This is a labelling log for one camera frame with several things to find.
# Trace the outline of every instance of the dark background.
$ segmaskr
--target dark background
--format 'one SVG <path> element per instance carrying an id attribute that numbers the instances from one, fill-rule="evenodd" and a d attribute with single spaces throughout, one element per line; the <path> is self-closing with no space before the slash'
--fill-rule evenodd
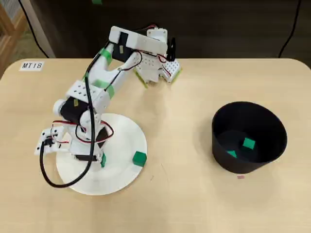
<path id="1" fill-rule="evenodd" d="M 58 58 L 93 57 L 113 25 L 156 22 L 176 37 L 177 58 L 277 57 L 298 0 L 31 0 Z M 311 67 L 311 0 L 302 0 L 283 57 Z"/>

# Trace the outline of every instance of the light wooden tabletop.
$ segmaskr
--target light wooden tabletop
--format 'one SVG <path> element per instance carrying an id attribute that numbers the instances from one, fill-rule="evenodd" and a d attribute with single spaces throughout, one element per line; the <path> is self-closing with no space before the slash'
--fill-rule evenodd
<path id="1" fill-rule="evenodd" d="M 134 74 L 109 113 L 145 132 L 148 160 L 127 188 L 86 196 L 45 183 L 34 149 L 52 107 L 89 59 L 11 65 L 0 81 L 0 231 L 24 233 L 310 233 L 311 71 L 291 59 L 181 59 L 172 85 L 148 89 Z M 211 153 L 211 119 L 229 102 L 261 104 L 283 122 L 288 145 L 275 162 L 237 179 Z M 55 156 L 50 177 L 60 183 Z"/>

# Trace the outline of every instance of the white label sticker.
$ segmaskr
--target white label sticker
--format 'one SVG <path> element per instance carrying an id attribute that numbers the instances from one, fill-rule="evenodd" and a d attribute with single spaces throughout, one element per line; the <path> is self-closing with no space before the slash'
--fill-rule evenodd
<path id="1" fill-rule="evenodd" d="M 43 68 L 44 62 L 40 61 L 26 61 L 23 62 L 20 66 L 20 71 L 41 71 Z"/>

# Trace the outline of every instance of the round robot base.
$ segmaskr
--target round robot base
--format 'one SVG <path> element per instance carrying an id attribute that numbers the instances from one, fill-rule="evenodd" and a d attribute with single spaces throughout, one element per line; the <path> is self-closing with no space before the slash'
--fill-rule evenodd
<path id="1" fill-rule="evenodd" d="M 133 164 L 136 151 L 147 154 L 147 141 L 141 128 L 131 119 L 117 114 L 103 114 L 102 120 L 114 129 L 114 135 L 104 144 L 106 163 L 92 163 L 88 173 L 70 188 L 87 195 L 105 195 L 129 185 L 142 167 Z M 79 161 L 69 152 L 58 152 L 56 166 L 64 183 L 77 178 L 85 169 L 86 161 Z"/>

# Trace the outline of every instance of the black plastic bin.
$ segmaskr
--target black plastic bin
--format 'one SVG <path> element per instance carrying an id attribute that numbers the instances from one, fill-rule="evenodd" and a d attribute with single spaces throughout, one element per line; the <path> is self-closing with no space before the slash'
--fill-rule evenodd
<path id="1" fill-rule="evenodd" d="M 282 122 L 258 104 L 229 103 L 213 118 L 213 155 L 228 171 L 251 172 L 280 157 L 286 144 Z"/>

